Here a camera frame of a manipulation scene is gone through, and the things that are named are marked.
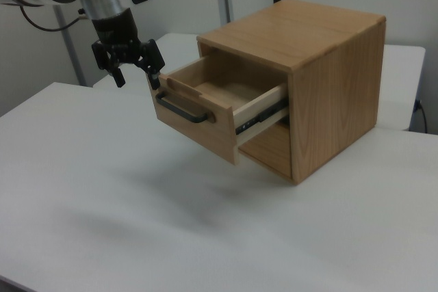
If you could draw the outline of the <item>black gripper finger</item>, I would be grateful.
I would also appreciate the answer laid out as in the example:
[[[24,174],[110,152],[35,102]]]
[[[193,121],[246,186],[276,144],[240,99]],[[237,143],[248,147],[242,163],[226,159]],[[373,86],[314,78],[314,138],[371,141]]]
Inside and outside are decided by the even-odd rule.
[[[118,88],[123,87],[125,78],[119,68],[120,61],[117,53],[101,41],[96,41],[92,44],[92,52],[99,69],[106,70],[113,77]]]
[[[141,42],[137,47],[137,58],[134,64],[141,68],[149,80],[153,90],[160,87],[160,70],[165,66],[165,61],[154,39]]]

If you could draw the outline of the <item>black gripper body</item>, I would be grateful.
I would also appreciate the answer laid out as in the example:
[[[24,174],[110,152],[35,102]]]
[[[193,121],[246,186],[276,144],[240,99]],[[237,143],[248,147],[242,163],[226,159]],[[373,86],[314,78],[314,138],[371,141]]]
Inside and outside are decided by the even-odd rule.
[[[133,64],[139,60],[141,42],[130,9],[110,18],[92,20],[92,24],[98,36],[92,44],[98,65]]]

